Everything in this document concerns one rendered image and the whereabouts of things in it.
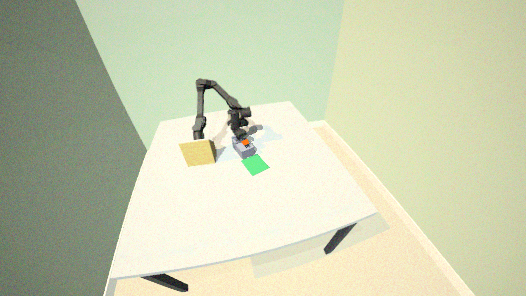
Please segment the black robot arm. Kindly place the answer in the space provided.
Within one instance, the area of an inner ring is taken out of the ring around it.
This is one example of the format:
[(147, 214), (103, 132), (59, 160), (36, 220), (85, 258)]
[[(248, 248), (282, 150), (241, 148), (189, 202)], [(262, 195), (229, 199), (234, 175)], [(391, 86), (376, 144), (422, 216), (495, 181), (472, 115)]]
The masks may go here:
[[(228, 115), (231, 114), (231, 120), (238, 120), (240, 118), (241, 122), (241, 128), (243, 126), (248, 126), (249, 121), (245, 119), (245, 117), (252, 117), (252, 113), (250, 110), (250, 107), (241, 108), (239, 105), (238, 100), (235, 97), (231, 97), (228, 95), (224, 89), (220, 87), (220, 85), (214, 81), (214, 80), (206, 80), (206, 79), (197, 79), (196, 80), (196, 90), (197, 90), (197, 115), (195, 118), (195, 124), (191, 127), (193, 132), (193, 139), (199, 140), (199, 139), (205, 139), (205, 134), (203, 133), (203, 130), (206, 128), (206, 121), (207, 118), (203, 115), (203, 109), (204, 109), (204, 92), (205, 89), (214, 89), (216, 92), (218, 92), (222, 98), (226, 101), (228, 106), (232, 109), (229, 109), (227, 111)], [(240, 116), (239, 117), (239, 113)]]

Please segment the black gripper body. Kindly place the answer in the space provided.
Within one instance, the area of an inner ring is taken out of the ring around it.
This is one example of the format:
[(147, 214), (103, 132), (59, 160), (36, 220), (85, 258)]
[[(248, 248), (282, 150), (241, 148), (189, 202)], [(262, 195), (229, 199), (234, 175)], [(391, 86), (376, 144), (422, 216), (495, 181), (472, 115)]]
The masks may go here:
[(241, 127), (240, 122), (241, 122), (240, 118), (238, 120), (228, 120), (228, 126), (230, 124), (230, 127), (236, 130), (235, 134), (237, 137), (242, 137), (242, 136), (247, 135), (247, 132), (244, 129), (240, 128)]

